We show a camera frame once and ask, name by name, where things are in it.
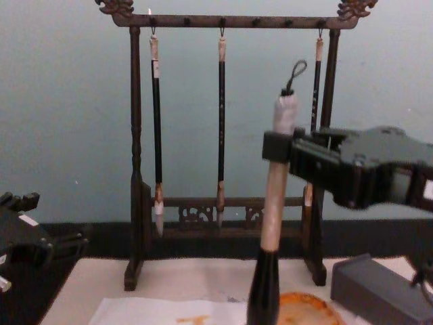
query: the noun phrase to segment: light blue wall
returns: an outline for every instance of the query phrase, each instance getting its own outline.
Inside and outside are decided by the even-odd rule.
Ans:
[[[152,0],[136,1],[135,12],[150,7],[154,14],[335,16],[337,4]],[[156,33],[165,195],[214,196],[219,31],[157,28]],[[225,34],[226,194],[263,196],[268,165],[260,157],[263,132],[271,128],[273,102],[300,58],[310,66],[295,84],[302,102],[299,124],[309,125],[317,31]],[[142,170],[153,187],[149,37],[150,31],[142,30]],[[433,142],[432,39],[433,1],[428,0],[380,0],[354,30],[342,31],[332,125],[396,125]],[[326,57],[327,33],[324,42]],[[128,30],[116,27],[92,0],[2,1],[0,76],[0,192],[38,191],[41,201],[32,216],[40,222],[129,220]],[[300,195],[303,185],[290,177],[288,195]],[[299,209],[291,209],[286,217],[299,216]],[[355,214],[336,207],[330,197],[325,201],[326,219],[372,217],[428,215],[390,206]]]

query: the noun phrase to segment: white table surface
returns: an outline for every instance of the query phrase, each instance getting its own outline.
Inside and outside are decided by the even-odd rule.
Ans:
[[[279,261],[280,292],[311,293],[330,300],[332,266],[342,259],[326,259],[326,286],[315,286],[304,261]],[[403,257],[376,259],[411,279],[413,268]],[[145,297],[171,301],[246,301],[256,261],[236,259],[171,259],[145,261],[137,288],[123,291],[127,261],[81,259],[47,312],[42,325],[88,324],[103,298]]]

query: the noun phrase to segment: carved dragon finial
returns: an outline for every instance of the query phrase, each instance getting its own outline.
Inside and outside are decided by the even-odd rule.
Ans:
[[[119,14],[126,18],[130,18],[133,15],[133,0],[95,0],[95,2],[98,5],[101,5],[101,3],[105,4],[99,10],[107,15]]]
[[[352,17],[367,17],[370,12],[366,8],[372,8],[378,0],[341,0],[337,14],[341,20],[349,20]]]

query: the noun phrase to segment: gray box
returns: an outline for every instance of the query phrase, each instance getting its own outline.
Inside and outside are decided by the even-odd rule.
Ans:
[[[433,307],[419,287],[369,254],[334,265],[331,299],[375,325],[433,324]]]

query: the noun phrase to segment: black baseboard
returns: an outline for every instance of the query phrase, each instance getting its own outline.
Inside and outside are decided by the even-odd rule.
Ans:
[[[299,228],[299,221],[288,221]],[[73,231],[75,223],[43,225],[54,236]],[[129,223],[94,223],[87,255],[115,259],[129,258]],[[258,238],[157,239],[153,242],[151,259],[179,257],[256,258]],[[355,256],[370,253],[374,257],[407,255],[423,259],[433,253],[433,220],[344,220],[323,222],[323,252],[325,257]],[[283,238],[280,256],[301,257],[300,243]]]

